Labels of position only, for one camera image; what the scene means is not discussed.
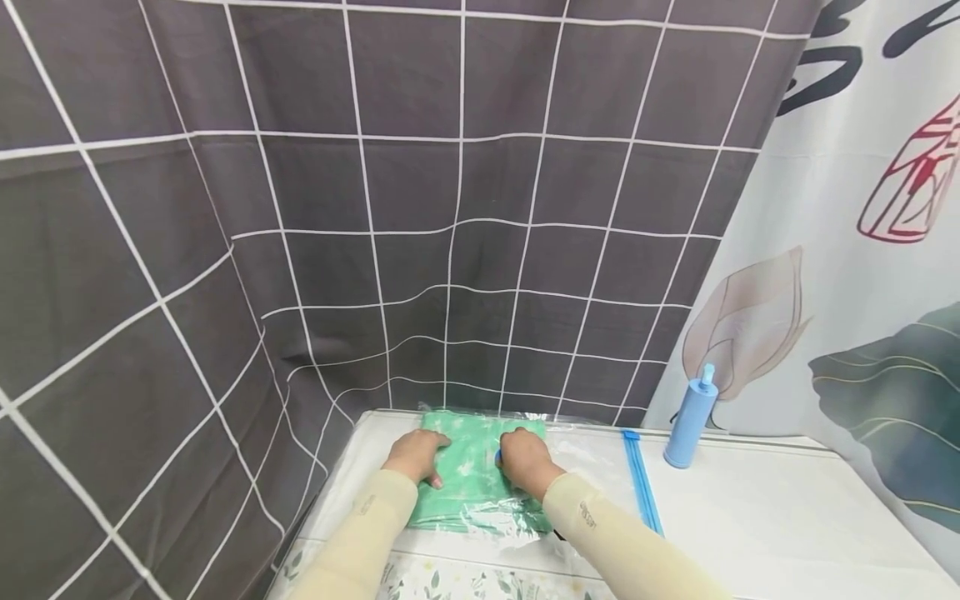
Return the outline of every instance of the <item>left hand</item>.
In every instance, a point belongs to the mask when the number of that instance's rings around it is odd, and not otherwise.
[[[437,448],[448,445],[450,439],[442,433],[415,429],[394,442],[383,468],[406,475],[415,484],[426,479],[431,487],[439,490],[444,486],[444,480],[437,473],[433,459],[437,455]]]

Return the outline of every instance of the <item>right hand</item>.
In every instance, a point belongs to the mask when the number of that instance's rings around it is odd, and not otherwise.
[[[540,502],[554,479],[566,473],[554,464],[543,440],[523,427],[500,436],[500,458],[507,478]]]

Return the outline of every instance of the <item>pump nozzle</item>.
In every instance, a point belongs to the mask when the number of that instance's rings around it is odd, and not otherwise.
[[[700,389],[706,391],[713,384],[713,363],[704,365],[704,374],[700,377]]]

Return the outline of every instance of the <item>gray shower curtain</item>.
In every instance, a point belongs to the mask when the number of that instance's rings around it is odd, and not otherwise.
[[[258,597],[372,408],[639,425],[817,4],[3,0],[4,597]]]

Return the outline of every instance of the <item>blue zipper seal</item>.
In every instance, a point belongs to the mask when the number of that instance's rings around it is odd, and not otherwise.
[[[643,456],[640,454],[640,434],[630,429],[624,429],[622,433],[623,445],[627,450],[627,462],[630,464],[630,474],[634,478],[636,504],[643,516],[643,523],[663,537],[663,526],[660,524],[657,502],[654,501],[650,479],[647,478],[647,469],[643,466]]]

